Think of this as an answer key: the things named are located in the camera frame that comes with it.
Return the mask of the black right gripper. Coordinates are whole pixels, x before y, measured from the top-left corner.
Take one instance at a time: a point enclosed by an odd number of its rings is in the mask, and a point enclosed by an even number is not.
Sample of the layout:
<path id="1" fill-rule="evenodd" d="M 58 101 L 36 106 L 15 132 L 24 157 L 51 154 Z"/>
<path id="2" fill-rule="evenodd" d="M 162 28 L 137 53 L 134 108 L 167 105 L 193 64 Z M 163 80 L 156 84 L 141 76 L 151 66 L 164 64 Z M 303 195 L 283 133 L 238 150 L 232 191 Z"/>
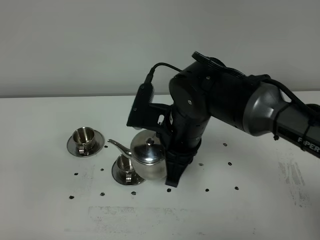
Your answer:
<path id="1" fill-rule="evenodd" d="M 176 188 L 201 145 L 203 118 L 190 117 L 175 103 L 149 103 L 148 107 L 156 114 L 164 116 L 156 132 L 165 149 L 165 184 Z"/>

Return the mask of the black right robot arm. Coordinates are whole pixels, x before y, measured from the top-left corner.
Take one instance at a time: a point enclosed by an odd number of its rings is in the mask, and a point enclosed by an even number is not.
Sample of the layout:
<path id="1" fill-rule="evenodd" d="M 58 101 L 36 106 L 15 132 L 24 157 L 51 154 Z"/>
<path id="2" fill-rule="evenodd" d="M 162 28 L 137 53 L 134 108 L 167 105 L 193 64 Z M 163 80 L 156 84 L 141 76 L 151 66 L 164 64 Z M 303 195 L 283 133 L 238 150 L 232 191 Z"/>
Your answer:
<path id="1" fill-rule="evenodd" d="M 176 187 L 196 155 L 210 118 L 249 135 L 272 133 L 316 157 L 320 155 L 320 107 L 303 103 L 267 74 L 245 75 L 198 52 L 194 63 L 169 82 L 173 103 L 152 103 L 164 116 L 157 129 L 165 147 L 165 183 Z"/>

